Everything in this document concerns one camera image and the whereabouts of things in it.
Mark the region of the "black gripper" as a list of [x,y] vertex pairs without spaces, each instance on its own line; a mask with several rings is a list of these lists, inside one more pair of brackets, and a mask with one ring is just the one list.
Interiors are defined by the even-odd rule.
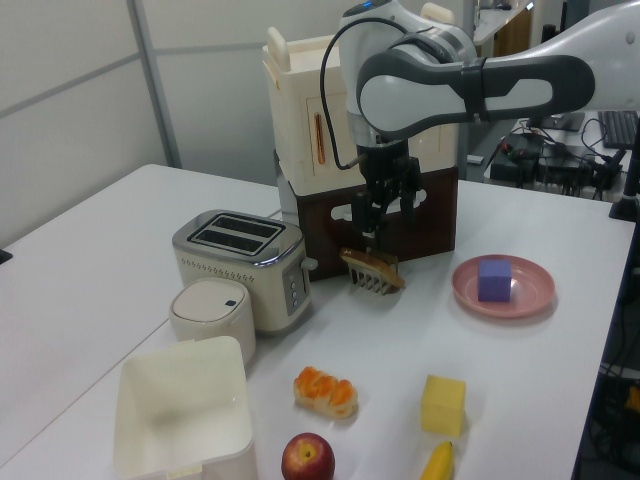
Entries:
[[351,199],[352,225],[374,249],[381,248],[380,210],[386,210],[400,199],[403,222],[414,227],[415,209],[427,198],[421,189],[421,172],[417,158],[409,154],[408,141],[376,147],[358,146],[364,159],[359,163],[365,178],[366,192],[358,192]]

